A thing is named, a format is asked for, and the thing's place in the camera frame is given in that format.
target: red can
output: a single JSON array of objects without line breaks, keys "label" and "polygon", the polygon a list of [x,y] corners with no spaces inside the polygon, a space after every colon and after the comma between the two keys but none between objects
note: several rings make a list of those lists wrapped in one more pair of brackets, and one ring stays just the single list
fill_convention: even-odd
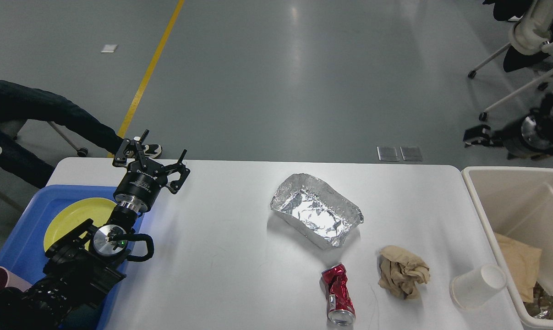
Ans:
[{"label": "red can", "polygon": [[327,297],[328,311],[327,318],[337,325],[349,325],[354,323],[356,312],[351,303],[348,288],[345,284],[348,281],[345,275],[345,267],[339,264],[321,273],[323,282],[329,295]]}]

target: yellow plate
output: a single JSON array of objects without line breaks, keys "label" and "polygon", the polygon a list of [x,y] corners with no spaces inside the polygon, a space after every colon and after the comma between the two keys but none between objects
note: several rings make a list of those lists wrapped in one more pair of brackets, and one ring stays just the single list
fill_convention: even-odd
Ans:
[{"label": "yellow plate", "polygon": [[93,220],[93,225],[103,226],[115,205],[115,202],[107,198],[94,197],[67,206],[48,225],[44,234],[44,251],[48,251],[54,242],[89,218]]}]

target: trash bin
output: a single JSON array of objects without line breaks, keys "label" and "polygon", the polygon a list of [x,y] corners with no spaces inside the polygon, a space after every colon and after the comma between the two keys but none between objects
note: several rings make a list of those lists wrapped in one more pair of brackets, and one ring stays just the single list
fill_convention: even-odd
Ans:
[{"label": "trash bin", "polygon": [[552,319],[528,315],[493,233],[543,250],[538,282],[553,295],[553,169],[466,167],[461,174],[521,322],[527,329],[553,329],[553,313]]}]

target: person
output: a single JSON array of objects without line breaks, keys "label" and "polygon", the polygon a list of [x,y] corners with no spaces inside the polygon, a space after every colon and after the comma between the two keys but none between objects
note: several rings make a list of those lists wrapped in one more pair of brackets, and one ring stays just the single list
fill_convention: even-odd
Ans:
[{"label": "person", "polygon": [[[111,127],[63,96],[37,88],[0,81],[0,122],[16,119],[54,121],[79,134],[100,148],[115,154],[123,139]],[[37,188],[46,186],[54,167],[17,144],[0,131],[0,167],[15,174]],[[162,153],[159,144],[145,144],[147,157],[156,158]]]}]

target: gray floor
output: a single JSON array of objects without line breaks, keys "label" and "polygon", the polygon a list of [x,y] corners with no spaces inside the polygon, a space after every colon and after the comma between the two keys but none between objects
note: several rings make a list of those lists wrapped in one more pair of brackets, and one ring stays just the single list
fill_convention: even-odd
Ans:
[{"label": "gray floor", "polygon": [[[117,130],[175,6],[0,1],[0,79],[61,94]],[[418,146],[425,164],[553,167],[461,142],[483,107],[532,79],[505,74],[502,58],[466,77],[510,27],[464,0],[186,0],[128,136],[150,129],[165,158],[379,163],[377,146]],[[119,48],[100,54],[104,44]],[[527,92],[489,124],[542,96]],[[46,123],[29,121],[19,142],[54,165],[75,156]],[[0,189],[22,205],[36,192],[1,170]],[[0,201],[0,247],[18,217]]]}]

